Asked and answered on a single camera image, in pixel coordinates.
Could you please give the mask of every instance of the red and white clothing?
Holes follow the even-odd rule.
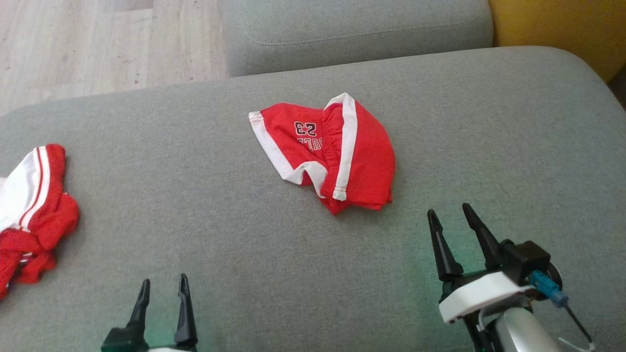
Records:
[[[28,153],[0,180],[0,299],[12,279],[36,283],[44,270],[52,270],[52,250],[74,231],[79,210],[63,192],[64,173],[65,149],[49,144]]]
[[[391,201],[396,160],[387,132],[347,93],[324,109],[279,103],[249,120],[280,176],[312,184],[333,214],[350,205],[380,210]]]

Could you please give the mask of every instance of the mustard yellow upholstery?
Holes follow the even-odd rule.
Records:
[[[574,53],[605,80],[626,64],[626,0],[489,0],[495,46]]]

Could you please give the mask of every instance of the wooden floor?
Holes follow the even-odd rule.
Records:
[[[226,78],[220,0],[0,0],[0,116]]]

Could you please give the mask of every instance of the white stripe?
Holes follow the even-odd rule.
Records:
[[[37,200],[37,203],[26,213],[24,221],[22,221],[22,227],[27,230],[30,230],[28,225],[33,218],[33,215],[46,202],[46,199],[48,198],[48,190],[50,189],[50,160],[48,159],[48,152],[46,151],[46,147],[39,147],[37,150],[39,151],[39,157],[41,158],[41,190],[39,191],[39,199]],[[37,168],[39,168],[38,160],[36,160],[36,165]]]
[[[276,141],[272,138],[265,127],[265,122],[263,121],[263,115],[261,115],[260,111],[253,111],[248,114],[248,120],[250,121],[250,125],[252,126],[252,131],[257,136],[261,147],[267,154],[267,157],[272,162],[272,165],[278,171],[280,177],[285,180],[292,182],[297,185],[302,184],[302,180],[304,178],[304,172],[306,171],[309,174],[311,181],[313,182],[313,187],[317,193],[317,196],[320,198],[325,198],[321,194],[322,184],[326,179],[326,175],[328,171],[326,168],[316,161],[304,162],[295,169],[291,167],[291,164],[285,158],[285,155],[282,153]]]
[[[358,121],[356,116],[356,102],[348,93],[343,93],[328,103],[326,108],[333,103],[343,103],[342,115],[344,126],[341,130],[341,158],[339,160],[339,171],[337,182],[332,197],[337,200],[346,200],[346,188],[350,179],[350,169],[352,168],[352,157],[354,156],[354,146],[356,144],[356,132]]]

